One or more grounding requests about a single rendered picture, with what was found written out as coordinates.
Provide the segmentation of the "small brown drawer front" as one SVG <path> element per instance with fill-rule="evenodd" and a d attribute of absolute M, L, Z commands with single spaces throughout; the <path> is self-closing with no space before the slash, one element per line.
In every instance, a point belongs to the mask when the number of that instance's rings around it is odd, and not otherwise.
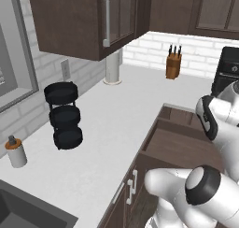
<path fill-rule="evenodd" d="M 186 110 L 163 106 L 159 116 L 162 129 L 204 140 L 204 130 L 197 116 Z"/>

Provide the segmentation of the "large brown drawer front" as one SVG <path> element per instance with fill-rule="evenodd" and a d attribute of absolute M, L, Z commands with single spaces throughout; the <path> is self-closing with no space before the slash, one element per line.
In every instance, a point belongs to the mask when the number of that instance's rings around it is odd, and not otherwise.
<path fill-rule="evenodd" d="M 143 144 L 142 151 L 183 168 L 208 164 L 224 171 L 222 159 L 212 142 L 199 129 L 157 119 Z"/>

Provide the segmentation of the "white paper towel roll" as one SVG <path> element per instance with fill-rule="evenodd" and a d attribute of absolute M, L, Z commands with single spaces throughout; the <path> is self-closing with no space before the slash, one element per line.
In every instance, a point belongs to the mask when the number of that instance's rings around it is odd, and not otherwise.
<path fill-rule="evenodd" d="M 118 85 L 120 80 L 120 66 L 122 64 L 122 50 L 108 55 L 105 60 L 105 79 L 107 85 Z"/>

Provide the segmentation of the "black three-tier stand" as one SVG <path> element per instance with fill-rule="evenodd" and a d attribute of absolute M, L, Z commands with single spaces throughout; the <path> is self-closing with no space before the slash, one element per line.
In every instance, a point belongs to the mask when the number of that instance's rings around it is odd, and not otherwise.
<path fill-rule="evenodd" d="M 77 85 L 70 82 L 55 82 L 44 89 L 49 104 L 49 121 L 53 127 L 53 140 L 58 150 L 70 150 L 83 141 L 82 130 L 78 127 L 81 120 L 76 106 Z"/>

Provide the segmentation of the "wooden knife block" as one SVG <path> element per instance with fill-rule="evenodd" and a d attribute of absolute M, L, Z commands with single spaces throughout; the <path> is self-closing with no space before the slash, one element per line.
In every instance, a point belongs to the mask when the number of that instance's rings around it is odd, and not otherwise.
<path fill-rule="evenodd" d="M 166 77 L 168 79 L 175 79 L 178 77 L 181 66 L 181 54 L 171 53 L 166 60 Z"/>

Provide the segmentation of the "brown base cabinet door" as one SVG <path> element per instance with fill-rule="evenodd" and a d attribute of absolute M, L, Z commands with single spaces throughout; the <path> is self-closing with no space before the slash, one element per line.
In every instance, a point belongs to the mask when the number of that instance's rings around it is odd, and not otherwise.
<path fill-rule="evenodd" d="M 158 198 L 148 194 L 145 189 L 145 174 L 150 169 L 169 167 L 172 165 L 167 162 L 138 153 L 97 228 L 144 228 L 158 203 Z M 132 196 L 132 204 L 129 206 L 126 204 L 129 195 L 127 181 L 131 179 L 134 186 L 134 169 L 138 171 L 137 189 L 136 194 Z"/>

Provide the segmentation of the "glass-paned brown cabinet door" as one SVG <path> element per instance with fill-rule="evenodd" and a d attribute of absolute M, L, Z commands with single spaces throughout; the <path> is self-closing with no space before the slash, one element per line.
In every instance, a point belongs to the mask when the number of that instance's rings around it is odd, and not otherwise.
<path fill-rule="evenodd" d="M 110 0 L 110 46 L 105 48 L 105 1 L 98 0 L 99 50 L 98 61 L 120 50 L 134 39 L 136 0 Z"/>

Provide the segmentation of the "black coffee machine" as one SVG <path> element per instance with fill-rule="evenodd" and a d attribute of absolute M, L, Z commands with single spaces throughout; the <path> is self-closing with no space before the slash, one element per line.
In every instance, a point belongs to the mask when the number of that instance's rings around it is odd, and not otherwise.
<path fill-rule="evenodd" d="M 224 47 L 211 86 L 211 94 L 218 96 L 229 84 L 239 79 L 239 48 Z"/>

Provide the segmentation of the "white soap dispenser brown top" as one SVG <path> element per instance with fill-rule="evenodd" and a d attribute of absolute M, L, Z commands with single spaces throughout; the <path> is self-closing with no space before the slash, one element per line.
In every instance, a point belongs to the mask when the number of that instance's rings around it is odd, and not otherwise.
<path fill-rule="evenodd" d="M 27 164 L 27 157 L 20 139 L 16 138 L 14 135 L 10 135 L 5 148 L 11 165 L 14 168 L 21 168 Z"/>

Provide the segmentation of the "grey framed window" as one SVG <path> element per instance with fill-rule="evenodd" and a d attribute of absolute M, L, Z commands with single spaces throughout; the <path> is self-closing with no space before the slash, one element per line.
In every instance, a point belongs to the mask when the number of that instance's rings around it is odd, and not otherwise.
<path fill-rule="evenodd" d="M 20 0 L 0 0 L 0 113 L 38 91 Z"/>

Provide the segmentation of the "grey sink basin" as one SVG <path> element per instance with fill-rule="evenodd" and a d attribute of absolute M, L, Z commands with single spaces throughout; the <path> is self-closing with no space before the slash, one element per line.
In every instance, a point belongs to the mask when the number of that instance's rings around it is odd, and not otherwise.
<path fill-rule="evenodd" d="M 77 220 L 0 179 L 0 228 L 74 228 Z"/>

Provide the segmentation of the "white wall outlet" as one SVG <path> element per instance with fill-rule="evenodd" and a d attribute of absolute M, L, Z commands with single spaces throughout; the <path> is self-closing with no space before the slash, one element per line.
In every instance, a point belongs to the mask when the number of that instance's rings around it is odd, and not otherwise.
<path fill-rule="evenodd" d="M 67 59 L 61 61 L 61 68 L 62 68 L 63 80 L 67 81 L 68 79 L 70 79 L 70 66 L 69 66 L 69 61 Z"/>

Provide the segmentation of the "brown wall cabinet run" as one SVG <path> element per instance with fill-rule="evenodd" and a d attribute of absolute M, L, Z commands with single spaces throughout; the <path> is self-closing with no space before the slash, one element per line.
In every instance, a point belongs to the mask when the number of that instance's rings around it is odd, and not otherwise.
<path fill-rule="evenodd" d="M 149 29 L 239 40 L 239 0 L 151 0 Z"/>

